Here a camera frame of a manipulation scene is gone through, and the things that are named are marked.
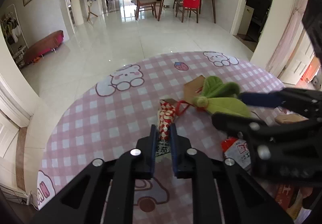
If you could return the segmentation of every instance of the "pink checkered tablecloth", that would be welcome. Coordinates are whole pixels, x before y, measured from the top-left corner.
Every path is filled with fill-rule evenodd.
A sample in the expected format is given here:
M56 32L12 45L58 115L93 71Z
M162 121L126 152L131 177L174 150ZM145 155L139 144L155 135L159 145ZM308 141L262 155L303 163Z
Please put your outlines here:
M39 208L94 158L114 160L133 149L157 124L159 100L181 100L183 85L199 75L234 81L242 91L284 87L263 69L217 52L163 54L125 66L85 92L58 122L38 173ZM267 124L281 114L279 109L250 109ZM222 160L220 143L226 136L212 126L207 113L189 107L176 125L192 147ZM191 181L173 176L169 153L157 157L154 178L136 181L133 223L187 224L193 222L192 212Z

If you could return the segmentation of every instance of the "cardboard piece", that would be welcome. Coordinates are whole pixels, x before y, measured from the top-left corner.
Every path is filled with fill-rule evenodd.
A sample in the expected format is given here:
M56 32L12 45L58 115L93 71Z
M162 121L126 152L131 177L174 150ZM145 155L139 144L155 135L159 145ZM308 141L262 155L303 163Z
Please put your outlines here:
M299 114L285 114L285 115L278 115L275 117L275 121L278 124L289 124L289 123L295 123L295 122L301 122L305 121L307 118L304 118L303 116Z
M190 82L187 82L183 86L184 100L190 105L194 106L194 97L200 96L202 91L203 82L205 77L200 75L199 77L193 79Z

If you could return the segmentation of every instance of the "red string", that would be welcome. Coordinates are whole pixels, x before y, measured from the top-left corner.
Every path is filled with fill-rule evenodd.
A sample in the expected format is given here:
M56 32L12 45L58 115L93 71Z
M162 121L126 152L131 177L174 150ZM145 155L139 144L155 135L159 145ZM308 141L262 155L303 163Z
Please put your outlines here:
M188 104L181 112L180 112L180 104ZM175 107L175 113L177 116L181 116L186 110L187 108L190 106L189 103L187 103L186 101L178 101L177 105Z
M188 104L182 111L180 111L180 105L181 104ZM186 101L178 101L177 105L175 107L175 113L177 116L181 116L187 109L188 107L191 106L191 104L187 103ZM201 108L201 107L196 107L197 111L205 111L205 108Z

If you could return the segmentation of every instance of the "red and white snack bag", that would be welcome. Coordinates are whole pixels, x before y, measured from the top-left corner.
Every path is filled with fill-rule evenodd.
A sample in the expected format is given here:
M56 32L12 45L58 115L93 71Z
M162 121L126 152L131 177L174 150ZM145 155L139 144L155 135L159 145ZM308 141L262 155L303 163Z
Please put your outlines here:
M251 157L245 140L229 137L221 143L225 158L234 159L243 169L251 164Z
M160 100L160 108L158 110L158 130L160 140L169 140L169 126L176 118L175 106Z

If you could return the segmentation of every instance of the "cartoon car print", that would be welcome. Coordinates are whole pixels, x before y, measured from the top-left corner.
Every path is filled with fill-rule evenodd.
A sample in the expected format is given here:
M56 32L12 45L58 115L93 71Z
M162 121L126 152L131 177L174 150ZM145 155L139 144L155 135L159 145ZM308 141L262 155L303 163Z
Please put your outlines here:
M156 178L135 180L133 205L139 206L142 211L151 212L156 205L167 203L169 199L169 192Z

